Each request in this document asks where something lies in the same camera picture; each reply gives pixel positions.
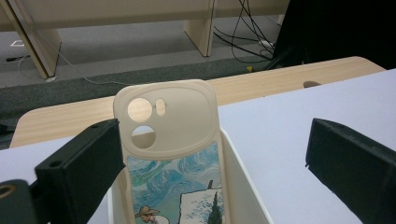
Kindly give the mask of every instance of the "black cable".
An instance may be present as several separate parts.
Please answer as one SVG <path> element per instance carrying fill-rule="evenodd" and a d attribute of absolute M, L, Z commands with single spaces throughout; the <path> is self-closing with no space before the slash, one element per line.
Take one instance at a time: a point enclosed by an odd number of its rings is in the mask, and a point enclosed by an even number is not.
<path fill-rule="evenodd" d="M 251 23 L 252 23 L 252 25 L 253 25 L 253 30 L 250 28 L 250 26 L 248 25 L 248 23 L 247 22 L 245 22 L 245 20 L 242 18 L 242 20 L 244 21 L 244 23 L 247 25 L 247 27 L 250 29 L 250 31 L 252 31 L 257 37 L 258 37 L 258 39 L 259 39 L 259 41 L 261 41 L 260 40 L 260 37 L 261 38 L 263 38 L 265 41 L 267 41 L 267 43 L 270 43 L 270 41 L 265 37 L 265 35 L 262 33 L 262 30 L 260 29 L 260 27 L 257 25 L 257 23 L 253 20 L 253 18 L 252 18 L 252 16 L 251 16 L 251 13 L 250 13 L 250 6 L 249 6 L 249 4 L 248 4 L 248 0 L 244 0 L 244 2 L 241 2 L 241 0 L 238 0 L 239 1 L 239 3 L 241 4 L 241 6 L 242 6 L 242 10 L 245 10 L 245 12 L 247 13 L 247 15 L 249 16 L 249 18 L 250 18 L 250 21 L 251 21 Z M 258 35 L 257 34 L 257 31 L 256 31 L 256 28 L 255 27 L 257 27 L 257 29 L 260 31 L 260 34 L 261 35 Z"/>
<path fill-rule="evenodd" d="M 215 26 L 215 29 L 216 29 L 219 33 L 221 33 L 222 35 L 227 35 L 227 34 L 223 33 L 221 30 L 219 30 L 216 26 Z M 256 39 L 246 38 L 246 37 L 241 37 L 241 36 L 235 36 L 234 38 L 236 38 L 236 39 L 242 39 L 242 40 L 249 40 L 249 41 L 253 41 L 253 42 L 257 42 Z"/>
<path fill-rule="evenodd" d="M 216 33 L 214 33 L 214 35 L 215 35 L 218 39 L 220 39 L 220 40 L 222 40 L 222 41 L 224 41 L 224 42 L 230 44 L 232 47 L 235 47 L 235 48 L 237 48 L 237 49 L 241 49 L 241 50 L 243 50 L 243 51 L 245 51 L 245 52 L 251 53 L 251 54 L 253 54 L 253 55 L 256 55 L 256 56 L 259 56 L 259 57 L 262 57 L 262 58 L 265 59 L 265 60 L 257 61 L 257 62 L 244 62 L 244 61 L 238 59 L 238 58 L 235 56 L 234 52 L 233 52 L 233 56 L 235 57 L 235 59 L 236 59 L 237 61 L 241 62 L 241 63 L 263 63 L 263 62 L 266 62 L 266 61 L 268 61 L 268 60 L 271 60 L 271 59 L 265 57 L 264 55 L 258 54 L 258 53 L 256 53 L 256 52 L 250 51 L 250 50 L 248 50 L 248 49 L 241 48 L 241 47 L 235 45 L 234 43 L 232 43 L 232 42 L 230 42 L 230 41 L 224 39 L 223 37 L 221 37 L 220 35 L 218 35 L 218 34 L 216 34 Z"/>

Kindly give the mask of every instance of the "screw hole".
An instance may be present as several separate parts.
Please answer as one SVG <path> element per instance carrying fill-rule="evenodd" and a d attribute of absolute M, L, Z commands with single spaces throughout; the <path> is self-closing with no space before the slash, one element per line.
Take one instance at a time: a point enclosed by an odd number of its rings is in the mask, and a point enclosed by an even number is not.
<path fill-rule="evenodd" d="M 8 195 L 10 195 L 14 190 L 15 190 L 15 186 L 14 185 L 3 185 L 0 186 L 0 199 L 1 198 L 5 198 Z"/>

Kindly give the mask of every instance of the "cable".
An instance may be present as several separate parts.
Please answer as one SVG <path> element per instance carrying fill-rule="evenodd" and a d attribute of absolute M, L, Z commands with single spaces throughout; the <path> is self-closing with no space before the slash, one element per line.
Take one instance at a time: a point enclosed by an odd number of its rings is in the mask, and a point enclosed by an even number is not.
<path fill-rule="evenodd" d="M 251 13 L 250 13 L 250 6 L 249 6 L 249 3 L 248 3 L 248 0 L 244 0 L 243 2 L 241 2 L 241 0 L 239 0 L 239 3 L 241 4 L 241 10 L 240 10 L 240 12 L 239 12 L 238 21 L 236 22 L 236 25 L 235 25 L 235 28 L 234 28 L 234 30 L 233 30 L 233 34 L 232 34 L 232 35 L 227 35 L 227 34 L 223 33 L 222 31 L 220 31 L 220 30 L 215 26 L 215 29 L 216 29 L 219 33 L 221 33 L 222 35 L 226 35 L 226 36 L 230 37 L 230 38 L 231 38 L 231 42 L 225 40 L 224 38 L 222 38 L 220 35 L 218 35 L 218 34 L 216 34 L 216 33 L 214 33 L 214 35 L 215 35 L 217 38 L 219 38 L 220 40 L 222 40 L 222 41 L 226 42 L 227 44 L 231 45 L 233 56 L 235 57 L 236 60 L 238 60 L 238 61 L 241 62 L 241 63 L 261 63 L 261 62 L 266 62 L 266 61 L 272 60 L 272 59 L 270 59 L 269 57 L 263 55 L 262 53 L 263 53 L 264 51 L 267 51 L 267 52 L 269 52 L 269 53 L 272 55 L 272 54 L 273 54 L 273 51 L 274 51 L 274 45 L 270 44 L 270 46 L 269 46 L 270 48 L 268 48 L 268 46 L 265 46 L 265 45 L 262 43 L 263 40 L 265 40 L 267 43 L 270 43 L 270 41 L 265 37 L 265 35 L 262 33 L 262 30 L 260 29 L 260 27 L 259 27 L 259 26 L 257 25 L 257 23 L 253 20 L 253 18 L 252 18 L 252 16 L 251 16 Z M 251 26 L 252 26 L 253 28 L 252 28 L 252 27 L 245 21 L 245 19 L 242 17 L 242 14 L 243 14 L 244 11 L 247 13 L 248 17 L 250 18 Z M 257 37 L 257 40 L 256 40 L 256 39 L 252 39 L 252 38 L 245 38 L 245 37 L 240 37 L 240 36 L 236 36 L 236 35 L 235 35 L 236 29 L 237 29 L 237 27 L 238 27 L 238 25 L 239 25 L 239 22 L 240 22 L 241 20 L 242 20 L 242 21 L 244 22 L 244 24 L 248 27 L 248 29 Z M 248 40 L 248 41 L 259 42 L 259 43 L 264 47 L 264 49 L 260 50 L 260 53 L 252 52 L 252 51 L 250 51 L 250 50 L 247 50 L 247 49 L 244 49 L 244 48 L 242 48 L 242 47 L 237 46 L 237 45 L 234 43 L 234 40 L 235 40 L 235 39 L 243 39 L 243 40 Z M 248 52 L 248 53 L 251 53 L 251 54 L 253 54 L 253 55 L 262 57 L 262 58 L 264 58 L 264 59 L 266 59 L 266 60 L 264 60 L 264 61 L 258 61 L 258 62 L 243 62 L 243 61 L 239 60 L 239 59 L 235 56 L 235 52 L 234 52 L 233 48 L 241 49 L 241 50 L 243 50 L 243 51 L 245 51 L 245 52 Z"/>
<path fill-rule="evenodd" d="M 266 59 L 266 60 L 257 61 L 257 62 L 244 62 L 244 61 L 238 59 L 238 58 L 235 56 L 234 52 L 233 52 L 233 56 L 235 57 L 235 59 L 236 59 L 237 61 L 241 62 L 241 63 L 263 63 L 263 62 L 266 62 L 266 61 L 270 60 L 270 59 L 266 58 L 265 56 L 263 56 L 263 55 L 261 55 L 261 54 L 255 53 L 255 52 L 250 51 L 250 50 L 248 50 L 248 49 L 241 48 L 241 47 L 239 47 L 239 46 L 233 44 L 232 42 L 230 42 L 230 41 L 224 39 L 223 37 L 219 36 L 219 35 L 216 34 L 216 33 L 214 33 L 214 35 L 215 35 L 216 37 L 218 37 L 220 40 L 222 40 L 222 41 L 224 41 L 224 42 L 230 44 L 232 47 L 235 47 L 235 48 L 237 48 L 237 49 L 241 49 L 241 50 L 243 50 L 243 51 L 246 51 L 246 52 L 248 52 L 248 53 L 251 53 L 251 54 L 254 54 L 254 55 L 256 55 L 256 56 L 259 56 L 259 57 L 262 57 L 262 58 L 265 58 L 265 59 Z"/>

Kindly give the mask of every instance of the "phone case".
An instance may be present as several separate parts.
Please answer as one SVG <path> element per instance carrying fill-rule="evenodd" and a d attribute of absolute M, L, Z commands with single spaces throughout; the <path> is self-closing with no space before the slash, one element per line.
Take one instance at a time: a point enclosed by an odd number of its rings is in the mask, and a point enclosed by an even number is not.
<path fill-rule="evenodd" d="M 114 99 L 126 164 L 114 223 L 231 223 L 216 94 L 193 79 L 131 86 Z"/>

